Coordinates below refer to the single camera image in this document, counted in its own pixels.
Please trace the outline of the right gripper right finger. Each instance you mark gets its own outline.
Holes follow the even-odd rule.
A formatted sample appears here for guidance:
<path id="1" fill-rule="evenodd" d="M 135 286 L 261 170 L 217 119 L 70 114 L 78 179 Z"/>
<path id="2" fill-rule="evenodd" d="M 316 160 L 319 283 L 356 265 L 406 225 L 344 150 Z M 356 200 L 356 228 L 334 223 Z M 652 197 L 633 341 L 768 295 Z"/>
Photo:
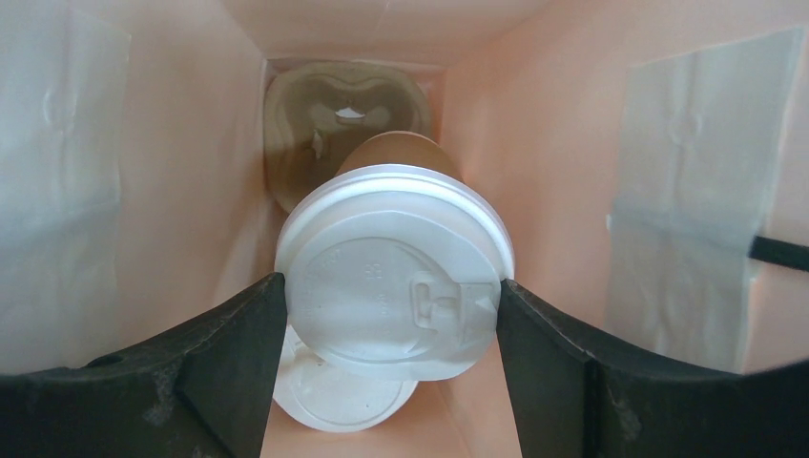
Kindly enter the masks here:
<path id="1" fill-rule="evenodd" d="M 804 457 L 808 365 L 740 375 L 582 322 L 515 281 L 497 339 L 526 457 Z"/>

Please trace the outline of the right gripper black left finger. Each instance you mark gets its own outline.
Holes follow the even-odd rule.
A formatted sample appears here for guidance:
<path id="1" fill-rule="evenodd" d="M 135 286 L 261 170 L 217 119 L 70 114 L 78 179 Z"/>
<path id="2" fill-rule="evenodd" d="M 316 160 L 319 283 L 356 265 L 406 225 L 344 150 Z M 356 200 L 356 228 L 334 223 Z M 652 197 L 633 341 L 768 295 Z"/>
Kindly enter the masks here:
<path id="1" fill-rule="evenodd" d="M 1 379 L 5 457 L 257 457 L 287 325 L 273 273 L 80 368 Z"/>

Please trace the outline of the white cup lid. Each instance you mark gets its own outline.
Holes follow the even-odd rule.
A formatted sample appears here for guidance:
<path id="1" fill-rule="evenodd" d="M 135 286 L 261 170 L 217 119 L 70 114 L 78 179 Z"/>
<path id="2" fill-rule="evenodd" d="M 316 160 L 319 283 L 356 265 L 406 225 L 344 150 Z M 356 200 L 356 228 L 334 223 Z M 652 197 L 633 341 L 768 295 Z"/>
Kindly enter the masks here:
<path id="1" fill-rule="evenodd" d="M 364 377 L 441 381 L 487 353 L 515 255 L 463 182 L 383 164 L 309 194 L 280 231 L 275 268 L 289 323 L 317 356 Z"/>
<path id="2" fill-rule="evenodd" d="M 317 356 L 287 326 L 273 400 L 307 427 L 351 433 L 386 421 L 405 405 L 417 386 L 415 381 L 358 376 L 332 365 Z"/>

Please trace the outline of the orange paper bag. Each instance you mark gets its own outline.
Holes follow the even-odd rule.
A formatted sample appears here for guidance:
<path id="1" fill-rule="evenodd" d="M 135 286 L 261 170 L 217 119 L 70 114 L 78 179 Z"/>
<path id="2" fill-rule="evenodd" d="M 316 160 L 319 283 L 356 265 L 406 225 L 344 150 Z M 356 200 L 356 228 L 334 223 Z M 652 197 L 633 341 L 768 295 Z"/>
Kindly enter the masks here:
<path id="1" fill-rule="evenodd" d="M 713 370 L 808 365 L 804 1 L 5 1 L 1 379 L 80 368 L 275 273 L 286 63 L 423 76 L 511 279 Z M 257 457 L 526 457 L 498 339 L 393 417 L 271 405 Z"/>

